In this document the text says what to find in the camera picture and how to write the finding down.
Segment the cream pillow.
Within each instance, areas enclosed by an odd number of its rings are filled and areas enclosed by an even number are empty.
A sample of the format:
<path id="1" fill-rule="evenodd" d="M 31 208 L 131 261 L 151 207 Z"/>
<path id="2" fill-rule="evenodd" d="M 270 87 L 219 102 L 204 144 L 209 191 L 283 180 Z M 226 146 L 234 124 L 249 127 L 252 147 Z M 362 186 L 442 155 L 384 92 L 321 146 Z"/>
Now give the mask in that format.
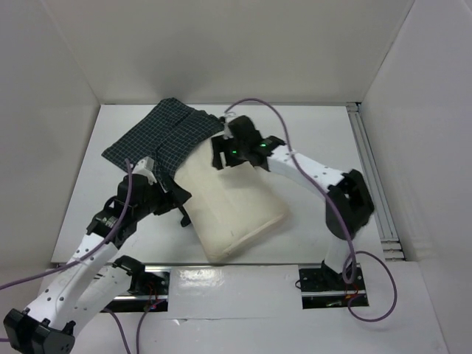
<path id="1" fill-rule="evenodd" d="M 250 248 L 290 215 L 288 204 L 248 162 L 215 169 L 211 139 L 192 151 L 174 181 L 192 195 L 184 209 L 211 263 Z"/>

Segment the dark checked pillowcase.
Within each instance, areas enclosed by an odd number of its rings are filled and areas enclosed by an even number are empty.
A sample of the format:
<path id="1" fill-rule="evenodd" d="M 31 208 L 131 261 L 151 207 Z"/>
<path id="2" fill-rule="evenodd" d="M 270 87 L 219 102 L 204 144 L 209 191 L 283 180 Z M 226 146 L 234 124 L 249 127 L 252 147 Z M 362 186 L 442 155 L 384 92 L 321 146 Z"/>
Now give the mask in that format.
<path id="1" fill-rule="evenodd" d="M 126 169 L 126 160 L 137 164 L 150 157 L 154 160 L 154 176 L 169 190 L 177 170 L 192 151 L 222 130 L 223 125 L 216 116 L 191 108 L 176 98 L 167 98 L 106 148 L 102 157 L 122 170 Z"/>

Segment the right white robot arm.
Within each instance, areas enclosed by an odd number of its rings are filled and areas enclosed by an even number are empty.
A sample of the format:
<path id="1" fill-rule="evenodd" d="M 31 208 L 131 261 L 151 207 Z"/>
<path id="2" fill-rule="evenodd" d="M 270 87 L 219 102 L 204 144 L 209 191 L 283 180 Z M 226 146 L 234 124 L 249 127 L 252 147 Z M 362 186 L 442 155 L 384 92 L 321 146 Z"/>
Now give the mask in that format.
<path id="1" fill-rule="evenodd" d="M 355 276 L 353 241 L 375 211 L 363 175 L 333 169 L 301 153 L 285 138 L 264 137 L 248 116 L 230 120 L 220 117 L 223 133 L 211 138 L 212 166 L 217 170 L 249 163 L 269 173 L 284 176 L 315 193 L 325 202 L 325 223 L 333 238 L 323 260 L 322 281 L 330 289 L 340 288 Z"/>

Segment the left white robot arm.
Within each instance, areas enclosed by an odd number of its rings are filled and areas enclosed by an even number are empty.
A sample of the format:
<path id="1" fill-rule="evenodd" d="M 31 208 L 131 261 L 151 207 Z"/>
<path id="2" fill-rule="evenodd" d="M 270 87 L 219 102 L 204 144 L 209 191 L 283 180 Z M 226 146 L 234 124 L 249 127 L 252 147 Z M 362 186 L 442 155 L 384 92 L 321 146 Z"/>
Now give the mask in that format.
<path id="1" fill-rule="evenodd" d="M 53 281 L 25 309 L 4 317 L 6 342 L 20 353 L 70 353 L 79 332 L 116 296 L 166 294 L 167 275 L 148 272 L 140 261 L 117 252 L 138 222 L 182 209 L 190 197 L 174 181 L 164 190 L 153 178 L 125 176 Z"/>

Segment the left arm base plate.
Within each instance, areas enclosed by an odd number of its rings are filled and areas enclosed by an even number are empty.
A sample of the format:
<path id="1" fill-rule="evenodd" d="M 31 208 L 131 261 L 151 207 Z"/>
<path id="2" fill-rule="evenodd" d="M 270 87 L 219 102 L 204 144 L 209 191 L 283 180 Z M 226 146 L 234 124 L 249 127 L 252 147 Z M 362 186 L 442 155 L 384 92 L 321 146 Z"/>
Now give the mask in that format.
<path id="1" fill-rule="evenodd" d="M 168 311 L 170 268 L 145 266 L 145 280 L 137 290 L 116 296 L 106 309 L 115 313 L 163 313 Z"/>

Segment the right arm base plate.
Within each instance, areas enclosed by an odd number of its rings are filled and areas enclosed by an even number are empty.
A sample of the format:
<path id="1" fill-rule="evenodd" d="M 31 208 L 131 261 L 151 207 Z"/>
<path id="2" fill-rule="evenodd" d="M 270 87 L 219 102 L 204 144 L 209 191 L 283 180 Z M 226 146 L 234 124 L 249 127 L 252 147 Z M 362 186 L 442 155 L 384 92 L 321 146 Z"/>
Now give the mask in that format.
<path id="1" fill-rule="evenodd" d="M 361 267 L 356 269 L 353 284 L 346 284 L 341 275 L 329 275 L 321 265 L 302 266 L 295 287 L 301 292 L 302 308 L 346 308 L 352 299 L 353 307 L 368 307 L 369 300 Z"/>

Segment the aluminium rail frame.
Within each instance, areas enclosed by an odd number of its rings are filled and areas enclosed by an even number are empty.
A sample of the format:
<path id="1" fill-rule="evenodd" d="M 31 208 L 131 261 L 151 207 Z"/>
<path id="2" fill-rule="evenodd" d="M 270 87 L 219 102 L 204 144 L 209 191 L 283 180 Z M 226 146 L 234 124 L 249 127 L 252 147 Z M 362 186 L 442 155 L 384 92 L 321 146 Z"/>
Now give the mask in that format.
<path id="1" fill-rule="evenodd" d="M 361 118 L 360 104 L 348 103 L 347 115 L 353 130 L 359 158 L 364 171 L 365 179 L 375 205 L 375 222 L 386 261 L 405 261 L 405 254 L 398 237 L 391 210 L 381 183 L 367 131 Z"/>

